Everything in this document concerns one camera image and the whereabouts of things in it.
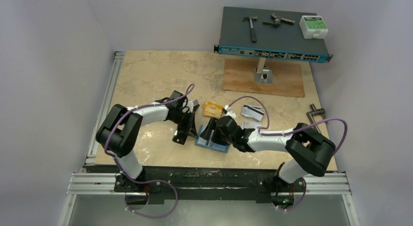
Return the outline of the blue leather card holder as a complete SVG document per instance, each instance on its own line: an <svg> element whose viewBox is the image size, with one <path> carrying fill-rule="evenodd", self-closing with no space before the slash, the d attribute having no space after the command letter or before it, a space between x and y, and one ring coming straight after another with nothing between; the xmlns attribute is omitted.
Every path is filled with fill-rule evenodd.
<svg viewBox="0 0 413 226"><path fill-rule="evenodd" d="M195 140L195 145L199 146L199 147L203 147L212 151L218 151L218 152L222 152L222 153L228 153L229 150L229 144L227 145L220 145L217 143L212 142L212 140L205 140L201 137L201 133L205 130L206 126L205 125L201 125L199 127L199 131L198 131L198 138L196 138Z"/></svg>

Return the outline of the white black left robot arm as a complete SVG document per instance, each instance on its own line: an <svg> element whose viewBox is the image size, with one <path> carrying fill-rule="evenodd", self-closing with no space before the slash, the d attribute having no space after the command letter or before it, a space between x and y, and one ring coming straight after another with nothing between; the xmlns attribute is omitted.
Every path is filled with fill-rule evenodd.
<svg viewBox="0 0 413 226"><path fill-rule="evenodd" d="M183 145L189 136L198 136L195 113L199 106L196 99L189 100L178 91L149 105L127 108L116 104L97 130L95 139L127 177L126 185L132 191L140 191L147 183L145 171L133 153L140 128L154 122L172 121L177 125L172 141Z"/></svg>

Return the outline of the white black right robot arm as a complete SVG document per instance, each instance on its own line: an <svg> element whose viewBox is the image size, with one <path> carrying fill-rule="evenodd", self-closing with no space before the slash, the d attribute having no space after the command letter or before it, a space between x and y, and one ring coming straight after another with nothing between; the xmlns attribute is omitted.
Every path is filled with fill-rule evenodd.
<svg viewBox="0 0 413 226"><path fill-rule="evenodd" d="M323 177L333 157L336 146L328 138L298 123L285 131L264 133L259 129L242 128L231 116L212 118L201 129L199 138L207 145L232 145L240 152L280 151L291 155L292 160L280 165L274 176L274 186L286 190L293 182L307 174Z"/></svg>

